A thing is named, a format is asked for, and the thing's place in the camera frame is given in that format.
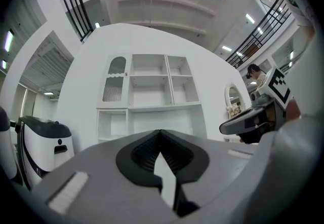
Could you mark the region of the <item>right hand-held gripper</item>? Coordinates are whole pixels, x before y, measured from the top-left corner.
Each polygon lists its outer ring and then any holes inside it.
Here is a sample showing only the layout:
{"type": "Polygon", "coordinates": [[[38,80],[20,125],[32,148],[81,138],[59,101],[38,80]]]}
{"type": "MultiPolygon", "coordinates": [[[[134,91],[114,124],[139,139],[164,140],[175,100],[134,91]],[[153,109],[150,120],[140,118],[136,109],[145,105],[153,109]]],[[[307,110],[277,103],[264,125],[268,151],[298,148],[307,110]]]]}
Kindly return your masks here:
{"type": "Polygon", "coordinates": [[[222,134],[237,134],[243,143],[259,143],[268,132],[278,130],[286,121],[292,98],[285,74],[274,66],[257,90],[251,93],[252,107],[222,123],[222,134]]]}

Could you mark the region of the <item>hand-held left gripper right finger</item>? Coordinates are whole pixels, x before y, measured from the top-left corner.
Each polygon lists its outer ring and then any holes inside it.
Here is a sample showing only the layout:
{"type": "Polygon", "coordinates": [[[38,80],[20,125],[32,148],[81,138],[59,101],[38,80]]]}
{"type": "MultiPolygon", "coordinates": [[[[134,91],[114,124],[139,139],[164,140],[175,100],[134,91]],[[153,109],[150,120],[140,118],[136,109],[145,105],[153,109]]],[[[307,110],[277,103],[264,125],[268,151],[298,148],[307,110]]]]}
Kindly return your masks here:
{"type": "Polygon", "coordinates": [[[239,176],[257,146],[159,131],[159,149],[176,179],[174,219],[160,224],[242,224],[250,187],[239,176]]]}

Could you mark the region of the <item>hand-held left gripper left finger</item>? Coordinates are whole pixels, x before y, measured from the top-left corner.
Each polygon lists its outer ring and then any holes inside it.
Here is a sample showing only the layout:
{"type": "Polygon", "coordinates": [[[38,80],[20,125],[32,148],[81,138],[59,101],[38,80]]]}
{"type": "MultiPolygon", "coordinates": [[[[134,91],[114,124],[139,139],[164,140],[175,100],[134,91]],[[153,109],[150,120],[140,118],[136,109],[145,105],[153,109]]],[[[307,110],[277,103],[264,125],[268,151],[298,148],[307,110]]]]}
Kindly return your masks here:
{"type": "Polygon", "coordinates": [[[65,215],[55,223],[67,224],[167,224],[178,219],[162,199],[158,188],[138,186],[119,171],[118,151],[148,132],[125,136],[93,145],[72,157],[32,190],[43,203],[75,172],[89,178],[65,215]]]}

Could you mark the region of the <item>person's right forearm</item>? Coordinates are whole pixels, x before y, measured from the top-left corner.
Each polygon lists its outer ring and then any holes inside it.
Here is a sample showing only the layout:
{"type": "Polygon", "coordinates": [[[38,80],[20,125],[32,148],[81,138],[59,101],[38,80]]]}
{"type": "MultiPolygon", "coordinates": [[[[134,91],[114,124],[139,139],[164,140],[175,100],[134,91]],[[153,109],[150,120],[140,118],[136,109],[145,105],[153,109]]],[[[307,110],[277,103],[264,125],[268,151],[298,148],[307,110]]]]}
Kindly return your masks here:
{"type": "Polygon", "coordinates": [[[291,99],[286,108],[286,122],[299,119],[300,116],[301,113],[295,99],[291,99]]]}

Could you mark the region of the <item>pink flower bouquet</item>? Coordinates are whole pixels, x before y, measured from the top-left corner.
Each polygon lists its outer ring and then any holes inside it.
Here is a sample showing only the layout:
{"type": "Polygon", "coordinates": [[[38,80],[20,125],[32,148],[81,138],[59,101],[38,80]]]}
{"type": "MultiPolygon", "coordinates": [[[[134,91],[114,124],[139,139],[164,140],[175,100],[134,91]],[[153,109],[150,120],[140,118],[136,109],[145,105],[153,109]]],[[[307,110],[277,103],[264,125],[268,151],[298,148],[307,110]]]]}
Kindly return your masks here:
{"type": "Polygon", "coordinates": [[[235,117],[236,115],[241,113],[241,109],[239,106],[232,104],[231,106],[226,107],[228,118],[231,119],[235,117]]]}

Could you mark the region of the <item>white oval mirror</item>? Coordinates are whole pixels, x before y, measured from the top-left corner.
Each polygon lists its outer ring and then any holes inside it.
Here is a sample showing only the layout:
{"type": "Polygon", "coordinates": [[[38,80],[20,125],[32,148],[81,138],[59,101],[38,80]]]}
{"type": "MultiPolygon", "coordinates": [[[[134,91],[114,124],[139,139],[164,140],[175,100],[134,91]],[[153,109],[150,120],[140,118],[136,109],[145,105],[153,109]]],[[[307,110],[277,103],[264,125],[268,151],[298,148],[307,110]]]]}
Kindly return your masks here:
{"type": "Polygon", "coordinates": [[[246,105],[244,103],[244,100],[242,98],[241,93],[239,92],[238,88],[235,84],[231,83],[228,84],[225,88],[225,103],[226,107],[231,106],[232,104],[235,104],[240,107],[241,113],[246,110],[246,105]]]}

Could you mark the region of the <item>white and black robot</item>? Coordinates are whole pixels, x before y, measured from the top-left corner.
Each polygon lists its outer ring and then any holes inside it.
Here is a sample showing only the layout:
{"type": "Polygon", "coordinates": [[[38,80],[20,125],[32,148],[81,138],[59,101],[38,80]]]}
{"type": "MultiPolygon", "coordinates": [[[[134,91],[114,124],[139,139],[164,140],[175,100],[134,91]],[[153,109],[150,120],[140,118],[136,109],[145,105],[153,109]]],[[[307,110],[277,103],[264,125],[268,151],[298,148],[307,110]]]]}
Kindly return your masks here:
{"type": "Polygon", "coordinates": [[[18,164],[28,190],[74,156],[72,134],[58,121],[24,116],[15,131],[18,164]]]}

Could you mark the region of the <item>white shelf hutch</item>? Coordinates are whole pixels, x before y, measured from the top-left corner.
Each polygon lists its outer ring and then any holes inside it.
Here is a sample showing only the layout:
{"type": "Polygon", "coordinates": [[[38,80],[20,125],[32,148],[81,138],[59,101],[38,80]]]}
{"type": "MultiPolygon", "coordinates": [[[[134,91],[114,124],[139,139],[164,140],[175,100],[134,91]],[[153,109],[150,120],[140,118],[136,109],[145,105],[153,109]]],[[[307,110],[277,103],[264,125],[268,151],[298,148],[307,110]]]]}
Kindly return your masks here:
{"type": "Polygon", "coordinates": [[[185,57],[110,55],[96,109],[99,142],[156,129],[207,137],[203,108],[185,57]]]}

